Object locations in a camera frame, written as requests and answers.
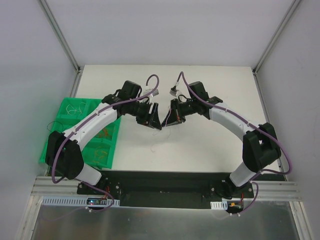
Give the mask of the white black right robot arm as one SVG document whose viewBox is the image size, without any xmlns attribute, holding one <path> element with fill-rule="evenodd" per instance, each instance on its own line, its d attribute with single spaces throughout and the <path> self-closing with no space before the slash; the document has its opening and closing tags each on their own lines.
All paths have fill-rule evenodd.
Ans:
<svg viewBox="0 0 320 240">
<path fill-rule="evenodd" d="M 276 138 L 274 127 L 270 123 L 262 124 L 256 130 L 229 112 L 228 106 L 220 98 L 209 97 L 200 81 L 189 85 L 190 97 L 186 97 L 174 86 L 170 94 L 175 98 L 170 101 L 168 114 L 161 126 L 168 127 L 182 124 L 186 116 L 199 114 L 212 120 L 235 134 L 242 141 L 242 163 L 233 171 L 225 184 L 225 192 L 230 197 L 237 197 L 246 184 L 258 171 L 272 164 L 281 156 L 280 147 L 263 131 Z"/>
</svg>

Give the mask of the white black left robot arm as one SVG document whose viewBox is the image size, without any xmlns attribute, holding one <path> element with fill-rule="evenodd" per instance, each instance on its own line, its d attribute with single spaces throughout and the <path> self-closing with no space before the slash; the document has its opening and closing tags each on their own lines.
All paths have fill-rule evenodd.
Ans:
<svg viewBox="0 0 320 240">
<path fill-rule="evenodd" d="M 61 174 L 63 179 L 86 182 L 90 191 L 102 194 L 106 188 L 102 173 L 84 162 L 82 151 L 104 127 L 124 115 L 135 117 L 139 125 L 161 130 L 159 105 L 151 103 L 151 98 L 159 93 L 158 88 L 147 90 L 144 95 L 141 90 L 140 85 L 127 80 L 121 89 L 105 96 L 79 123 L 64 132 L 53 131 L 48 136 L 45 155 L 51 173 Z"/>
</svg>

